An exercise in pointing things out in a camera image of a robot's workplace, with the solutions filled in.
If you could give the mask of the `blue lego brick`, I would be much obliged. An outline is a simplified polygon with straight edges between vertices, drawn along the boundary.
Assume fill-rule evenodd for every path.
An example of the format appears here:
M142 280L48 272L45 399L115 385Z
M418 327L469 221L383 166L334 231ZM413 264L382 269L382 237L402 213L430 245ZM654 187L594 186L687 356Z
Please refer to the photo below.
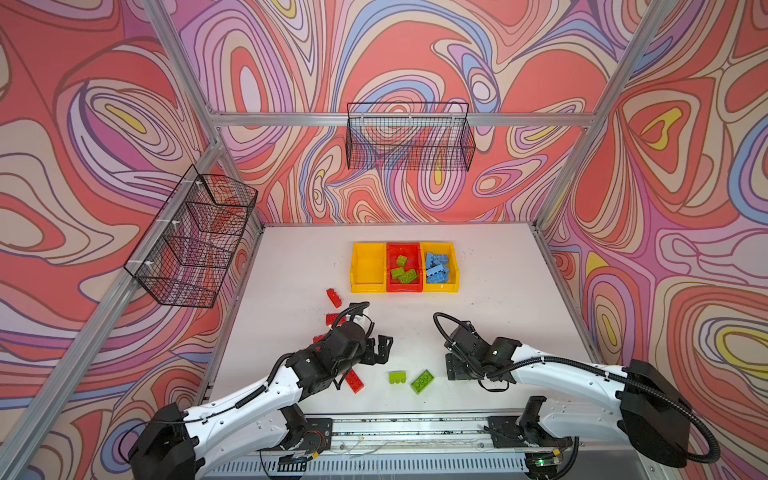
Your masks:
M434 275L429 275L426 278L427 284L446 284L450 280L450 276L446 273L437 273Z
M445 265L438 265L438 266L436 266L434 268L431 268L431 269L428 269L426 271L427 277L429 275L434 275L434 274L437 274L437 273L446 273L446 274L448 274L450 276L450 268L448 266L445 266Z
M435 254L433 252L427 252L425 257L425 265L427 269L434 268L438 265L447 266L450 261L448 254Z

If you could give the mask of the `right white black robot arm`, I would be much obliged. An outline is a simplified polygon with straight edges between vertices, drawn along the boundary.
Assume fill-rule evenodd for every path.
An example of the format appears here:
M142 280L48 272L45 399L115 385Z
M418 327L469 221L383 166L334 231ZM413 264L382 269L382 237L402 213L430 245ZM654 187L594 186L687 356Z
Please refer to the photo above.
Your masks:
M517 429L540 446L579 437L625 442L644 457L672 468L714 464L721 447L690 402L648 362L627 366L585 363L546 353L519 340L485 341L469 321L443 312L433 323L444 340L452 381L474 381L489 393L533 385L568 396L528 399Z

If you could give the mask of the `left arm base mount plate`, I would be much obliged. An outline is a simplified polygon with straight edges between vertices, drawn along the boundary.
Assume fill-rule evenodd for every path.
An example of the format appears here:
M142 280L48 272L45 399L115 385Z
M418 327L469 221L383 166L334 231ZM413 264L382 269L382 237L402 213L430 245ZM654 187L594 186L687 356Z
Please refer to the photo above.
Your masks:
M329 417L309 418L287 424L288 431L279 444L285 451L303 450L322 453L332 444L333 419Z

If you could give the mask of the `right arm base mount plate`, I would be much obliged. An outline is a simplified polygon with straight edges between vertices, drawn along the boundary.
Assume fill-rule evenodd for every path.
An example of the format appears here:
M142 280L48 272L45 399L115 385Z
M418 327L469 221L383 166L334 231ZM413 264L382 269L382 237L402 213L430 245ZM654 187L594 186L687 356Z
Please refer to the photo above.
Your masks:
M490 435L495 448L568 449L572 437L556 438L539 426L523 427L517 416L490 416L483 430Z

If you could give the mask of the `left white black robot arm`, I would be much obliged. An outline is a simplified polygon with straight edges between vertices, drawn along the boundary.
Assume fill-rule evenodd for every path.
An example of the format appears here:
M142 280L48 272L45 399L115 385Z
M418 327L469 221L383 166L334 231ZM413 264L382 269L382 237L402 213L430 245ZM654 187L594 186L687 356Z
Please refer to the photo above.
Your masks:
M201 479L220 465L263 450L304 463L329 449L332 423L307 420L299 404L339 388L358 365L384 365L394 340L374 335L369 302L352 303L309 346L281 355L266 377L218 400L172 403L147 422L127 462L136 479Z

